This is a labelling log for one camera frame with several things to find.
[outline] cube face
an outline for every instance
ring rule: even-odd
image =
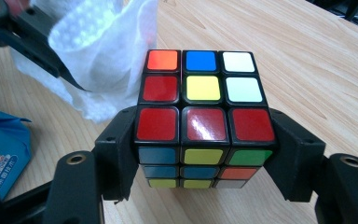
[[[138,110],[136,139],[177,141],[178,110],[174,107],[143,107]]]
[[[144,72],[173,72],[180,70],[180,51],[172,49],[152,49],[147,52]]]
[[[173,189],[178,187],[177,179],[147,179],[151,188]]]
[[[233,145],[253,146],[275,143],[269,112],[264,108],[233,108],[228,113]]]
[[[251,52],[221,52],[224,74],[254,74],[257,73],[255,59]]]
[[[196,165],[217,165],[224,159],[224,149],[184,148],[182,163]]]
[[[184,100],[189,105],[222,102],[220,80],[215,76],[188,76],[184,87]]]
[[[185,189],[208,189],[212,186],[213,180],[204,179],[182,179],[181,186]]]
[[[138,105],[175,105],[179,102],[179,76],[144,76],[143,83]]]
[[[276,142],[251,52],[148,51],[134,143],[150,187],[240,189]]]
[[[143,165],[146,178],[176,178],[179,174],[177,166]]]
[[[183,166],[180,176],[186,179],[212,179],[218,172],[218,166]]]
[[[253,167],[223,167],[220,171],[219,178],[234,179],[234,180],[248,180],[257,172]]]
[[[214,181],[213,187],[216,189],[241,189],[247,180],[225,180],[225,179],[216,179]]]
[[[139,162],[141,164],[176,164],[178,149],[175,147],[139,147]]]
[[[186,107],[182,111],[182,143],[222,142],[228,145],[225,112],[218,107]]]
[[[226,77],[226,101],[230,106],[266,106],[261,82],[257,77]]]
[[[219,72],[217,52],[213,50],[184,50],[184,73],[216,74]]]

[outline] table surface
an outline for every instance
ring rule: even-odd
[[[358,157],[358,27],[304,0],[164,0],[159,49],[252,51],[269,106]],[[0,110],[32,120],[33,158],[8,198],[51,180],[65,154],[91,150],[95,124],[18,72],[0,49]],[[104,203],[107,223],[315,223],[314,203],[286,202],[261,169],[243,189],[151,189],[135,177],[127,202]]]

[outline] green sticker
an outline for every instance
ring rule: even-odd
[[[232,155],[229,164],[261,166],[271,154],[270,150],[238,150]]]

